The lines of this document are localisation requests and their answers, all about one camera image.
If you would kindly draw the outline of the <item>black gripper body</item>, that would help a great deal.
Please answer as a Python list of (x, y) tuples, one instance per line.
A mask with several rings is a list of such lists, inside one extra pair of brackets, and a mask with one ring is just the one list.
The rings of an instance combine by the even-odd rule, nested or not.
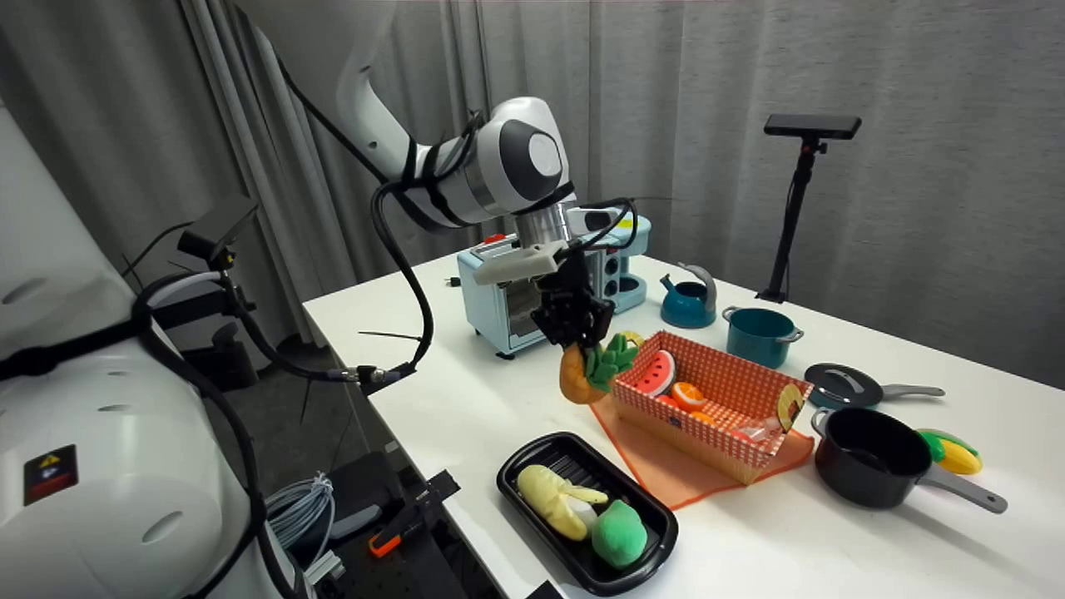
[(613, 305), (593, 293), (582, 254), (565, 254), (558, 269), (539, 280), (542, 303), (532, 312), (539, 330), (603, 330)]

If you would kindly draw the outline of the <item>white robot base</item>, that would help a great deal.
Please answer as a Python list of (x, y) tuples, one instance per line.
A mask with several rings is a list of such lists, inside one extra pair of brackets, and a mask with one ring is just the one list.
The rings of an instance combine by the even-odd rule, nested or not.
[[(133, 289), (0, 111), (0, 354), (130, 315)], [(0, 383), (0, 599), (280, 599), (191, 388), (140, 343)]]

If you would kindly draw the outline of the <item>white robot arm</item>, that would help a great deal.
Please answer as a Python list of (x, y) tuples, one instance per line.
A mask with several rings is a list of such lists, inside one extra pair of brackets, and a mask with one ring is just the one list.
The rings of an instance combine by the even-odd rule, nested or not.
[(613, 305), (593, 295), (568, 230), (568, 156), (546, 101), (508, 98), (452, 136), (419, 140), (377, 92), (373, 67), (401, 0), (237, 0), (308, 112), (423, 230), (520, 216), (532, 233), (488, 264), (492, 282), (532, 282), (532, 327), (555, 348), (594, 348)]

